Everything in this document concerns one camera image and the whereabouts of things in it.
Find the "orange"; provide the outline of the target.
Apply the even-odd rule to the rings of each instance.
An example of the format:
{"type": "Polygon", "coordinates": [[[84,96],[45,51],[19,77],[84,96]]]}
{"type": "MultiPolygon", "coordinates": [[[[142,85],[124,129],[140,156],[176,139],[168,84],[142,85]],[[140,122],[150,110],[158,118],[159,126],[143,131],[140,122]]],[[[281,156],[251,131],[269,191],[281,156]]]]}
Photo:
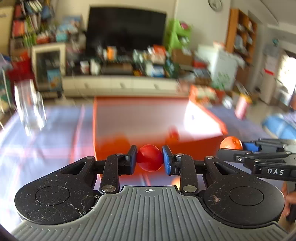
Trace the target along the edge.
{"type": "Polygon", "coordinates": [[[234,136],[226,137],[220,144],[221,149],[243,150],[242,142],[234,136]]]}

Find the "red tomato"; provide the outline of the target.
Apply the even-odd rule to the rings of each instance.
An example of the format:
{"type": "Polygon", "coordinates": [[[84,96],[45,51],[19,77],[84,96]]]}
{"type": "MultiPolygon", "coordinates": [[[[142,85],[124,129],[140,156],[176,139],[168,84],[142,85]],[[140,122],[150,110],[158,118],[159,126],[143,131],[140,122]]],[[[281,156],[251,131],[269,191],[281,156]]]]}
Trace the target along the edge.
{"type": "Polygon", "coordinates": [[[154,145],[144,145],[137,152],[137,163],[147,172],[158,171],[163,162],[162,152],[154,145]]]}

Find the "blue cushion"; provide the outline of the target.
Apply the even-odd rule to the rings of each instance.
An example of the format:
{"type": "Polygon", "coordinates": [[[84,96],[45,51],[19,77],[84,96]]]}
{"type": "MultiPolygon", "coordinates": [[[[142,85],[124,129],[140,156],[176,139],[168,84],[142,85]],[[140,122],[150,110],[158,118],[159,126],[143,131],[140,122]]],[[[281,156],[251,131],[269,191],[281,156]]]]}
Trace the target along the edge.
{"type": "Polygon", "coordinates": [[[279,139],[295,140],[295,112],[270,115],[261,125],[279,139]]]}

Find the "red drink can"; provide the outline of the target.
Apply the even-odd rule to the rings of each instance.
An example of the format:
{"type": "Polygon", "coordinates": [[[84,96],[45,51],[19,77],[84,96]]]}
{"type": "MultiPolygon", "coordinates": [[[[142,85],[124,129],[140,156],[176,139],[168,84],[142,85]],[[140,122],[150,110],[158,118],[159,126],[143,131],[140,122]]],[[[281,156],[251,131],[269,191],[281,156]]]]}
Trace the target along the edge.
{"type": "Polygon", "coordinates": [[[250,106],[250,104],[252,104],[250,96],[246,94],[240,94],[234,111],[238,119],[243,120],[245,118],[247,109],[250,106]]]}

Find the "orange cardboard box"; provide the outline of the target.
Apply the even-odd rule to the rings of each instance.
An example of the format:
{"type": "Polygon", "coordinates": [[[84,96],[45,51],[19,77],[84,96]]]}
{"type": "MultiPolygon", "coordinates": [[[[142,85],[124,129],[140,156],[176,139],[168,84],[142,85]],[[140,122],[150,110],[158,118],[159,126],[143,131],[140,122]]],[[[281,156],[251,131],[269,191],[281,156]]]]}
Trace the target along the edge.
{"type": "Polygon", "coordinates": [[[203,160],[216,154],[227,133],[224,122],[186,97],[95,97],[93,102],[97,160],[147,144],[203,160]]]}

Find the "white mini fridge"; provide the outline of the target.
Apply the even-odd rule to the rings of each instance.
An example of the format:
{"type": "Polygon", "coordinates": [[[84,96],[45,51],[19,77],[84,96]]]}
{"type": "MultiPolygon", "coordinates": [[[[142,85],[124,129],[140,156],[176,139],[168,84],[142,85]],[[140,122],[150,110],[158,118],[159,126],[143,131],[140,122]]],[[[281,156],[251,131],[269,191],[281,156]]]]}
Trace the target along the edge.
{"type": "Polygon", "coordinates": [[[244,67],[244,60],[221,47],[199,45],[196,55],[208,64],[212,87],[219,90],[232,90],[236,80],[237,69],[244,67]]]}

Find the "white tv cabinet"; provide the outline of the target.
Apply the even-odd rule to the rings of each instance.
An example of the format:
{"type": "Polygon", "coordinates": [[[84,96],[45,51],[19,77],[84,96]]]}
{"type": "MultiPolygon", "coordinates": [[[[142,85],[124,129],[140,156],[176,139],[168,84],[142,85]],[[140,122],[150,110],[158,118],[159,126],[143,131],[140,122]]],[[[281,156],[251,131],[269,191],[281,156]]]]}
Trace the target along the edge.
{"type": "Polygon", "coordinates": [[[187,95],[175,79],[128,75],[65,76],[62,87],[66,97],[187,95]]]}

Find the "plaid blue tablecloth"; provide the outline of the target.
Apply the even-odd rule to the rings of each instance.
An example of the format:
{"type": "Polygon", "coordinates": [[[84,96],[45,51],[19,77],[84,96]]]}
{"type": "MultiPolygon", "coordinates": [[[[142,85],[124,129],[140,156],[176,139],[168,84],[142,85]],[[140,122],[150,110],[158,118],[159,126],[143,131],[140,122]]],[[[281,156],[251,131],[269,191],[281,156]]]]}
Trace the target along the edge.
{"type": "MultiPolygon", "coordinates": [[[[232,109],[218,110],[221,108],[214,108],[213,113],[226,121],[231,136],[241,141],[276,138],[248,119],[234,119],[232,109]]],[[[93,104],[48,105],[46,115],[47,124],[43,130],[30,137],[17,113],[4,125],[4,130],[1,129],[1,225],[8,232],[21,222],[14,201],[21,187],[83,157],[95,156],[93,104]]],[[[177,186],[177,178],[167,176],[163,169],[159,169],[121,176],[120,185],[177,186]]]]}

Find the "clear glass jar mug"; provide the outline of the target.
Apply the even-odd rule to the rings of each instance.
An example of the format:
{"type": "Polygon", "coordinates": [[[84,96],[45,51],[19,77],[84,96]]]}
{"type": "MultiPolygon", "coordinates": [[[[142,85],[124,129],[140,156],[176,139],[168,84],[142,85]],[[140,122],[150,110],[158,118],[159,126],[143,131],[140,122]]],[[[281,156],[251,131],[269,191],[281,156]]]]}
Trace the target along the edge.
{"type": "Polygon", "coordinates": [[[44,103],[32,79],[25,79],[14,86],[16,109],[27,136],[41,131],[47,122],[44,103]]]}

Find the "white glass door cabinet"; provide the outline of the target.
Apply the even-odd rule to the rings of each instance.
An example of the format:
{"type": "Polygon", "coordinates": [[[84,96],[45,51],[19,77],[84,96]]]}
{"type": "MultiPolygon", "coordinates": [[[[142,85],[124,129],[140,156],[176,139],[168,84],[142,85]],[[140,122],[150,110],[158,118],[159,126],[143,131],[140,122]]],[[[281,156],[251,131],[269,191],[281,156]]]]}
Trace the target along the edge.
{"type": "Polygon", "coordinates": [[[49,43],[32,47],[32,71],[38,91],[62,91],[66,44],[49,43]]]}

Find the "green plastic rack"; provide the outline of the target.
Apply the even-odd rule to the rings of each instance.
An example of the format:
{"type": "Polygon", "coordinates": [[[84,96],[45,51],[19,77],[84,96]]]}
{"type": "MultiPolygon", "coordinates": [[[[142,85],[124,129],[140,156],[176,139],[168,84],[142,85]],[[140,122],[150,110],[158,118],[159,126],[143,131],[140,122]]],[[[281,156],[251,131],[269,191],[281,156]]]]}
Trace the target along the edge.
{"type": "Polygon", "coordinates": [[[173,49],[189,47],[192,26],[178,19],[170,19],[164,35],[164,46],[171,53],[173,49]]]}

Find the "black flat television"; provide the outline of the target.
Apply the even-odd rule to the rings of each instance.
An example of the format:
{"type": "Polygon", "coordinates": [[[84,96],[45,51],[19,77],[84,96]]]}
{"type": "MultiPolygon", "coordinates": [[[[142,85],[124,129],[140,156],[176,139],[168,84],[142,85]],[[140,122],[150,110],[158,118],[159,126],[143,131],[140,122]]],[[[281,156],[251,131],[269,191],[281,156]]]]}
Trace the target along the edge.
{"type": "Polygon", "coordinates": [[[166,25],[166,13],[146,9],[111,6],[91,7],[86,32],[86,49],[94,51],[100,45],[119,50],[145,50],[161,45],[166,25]]]}

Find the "dark bookshelf with books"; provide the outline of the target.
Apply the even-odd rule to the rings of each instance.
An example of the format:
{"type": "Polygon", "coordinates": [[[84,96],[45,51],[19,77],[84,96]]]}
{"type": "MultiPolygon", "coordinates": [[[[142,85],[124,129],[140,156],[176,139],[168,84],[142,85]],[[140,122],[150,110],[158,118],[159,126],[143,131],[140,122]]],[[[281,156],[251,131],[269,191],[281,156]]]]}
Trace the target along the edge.
{"type": "Polygon", "coordinates": [[[10,50],[51,42],[54,18],[51,1],[16,1],[11,27],[10,50]]]}

